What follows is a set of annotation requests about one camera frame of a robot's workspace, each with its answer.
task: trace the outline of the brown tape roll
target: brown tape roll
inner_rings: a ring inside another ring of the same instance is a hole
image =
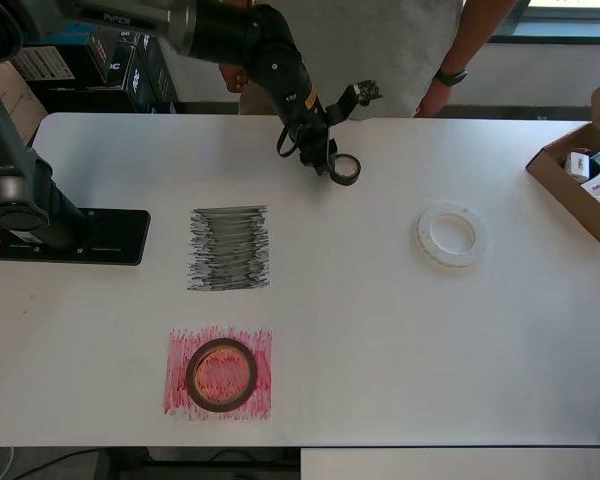
[[[201,391],[197,383],[198,368],[204,360],[211,354],[220,350],[235,350],[244,357],[247,362],[247,368],[249,370],[249,380],[247,385],[240,392],[240,394],[227,400],[226,402],[214,402],[208,399]],[[231,338],[217,338],[210,342],[202,345],[189,360],[187,365],[187,392],[191,399],[201,408],[210,412],[223,413],[230,412],[243,405],[256,388],[256,381],[258,380],[258,367],[256,365],[256,359],[244,344],[233,340]]]

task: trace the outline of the black tape roll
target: black tape roll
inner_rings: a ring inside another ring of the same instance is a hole
[[[247,367],[249,368],[249,381],[247,382],[244,390],[236,398],[227,402],[212,402],[206,398],[196,385],[196,372],[200,367],[200,364],[214,352],[224,349],[236,350],[240,353],[247,361]],[[230,412],[243,405],[251,394],[256,389],[256,381],[258,380],[258,367],[256,365],[256,359],[244,344],[233,340],[231,338],[217,338],[210,342],[202,345],[189,360],[187,366],[187,391],[191,399],[201,408],[215,413]]]
[[[354,172],[351,175],[342,175],[337,172],[338,169],[338,160],[347,159],[354,166]],[[353,185],[358,180],[360,176],[360,170],[362,167],[360,165],[360,161],[353,155],[349,155],[348,153],[339,153],[334,155],[329,159],[329,177],[331,180],[336,182],[339,185],[343,185],[348,187],[349,185]]]

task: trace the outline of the gray t-shirt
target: gray t-shirt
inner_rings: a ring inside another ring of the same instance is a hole
[[[378,82],[383,99],[352,118],[410,117],[451,47],[462,0],[263,0],[287,19],[323,106],[347,85]]]

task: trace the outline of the black box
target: black box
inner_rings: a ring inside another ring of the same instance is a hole
[[[11,63],[36,94],[46,88],[104,85],[117,40],[116,30],[68,24],[62,32],[25,44]]]
[[[51,89],[38,97],[49,112],[151,113],[156,97],[138,52],[119,44],[105,86]]]
[[[160,50],[158,39],[142,33],[120,32],[118,42],[133,45],[138,49],[158,103],[178,102],[178,95],[171,80],[171,75],[169,75],[167,62],[164,55],[162,55],[162,50]]]

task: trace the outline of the white tape roll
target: white tape roll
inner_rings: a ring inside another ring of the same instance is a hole
[[[433,239],[431,233],[433,223],[446,216],[460,219],[473,231],[473,245],[466,252],[450,252]],[[442,203],[427,208],[418,219],[416,239],[422,250],[433,261],[445,267],[469,267],[480,261],[487,251],[487,229],[484,223],[473,211],[457,203]]]

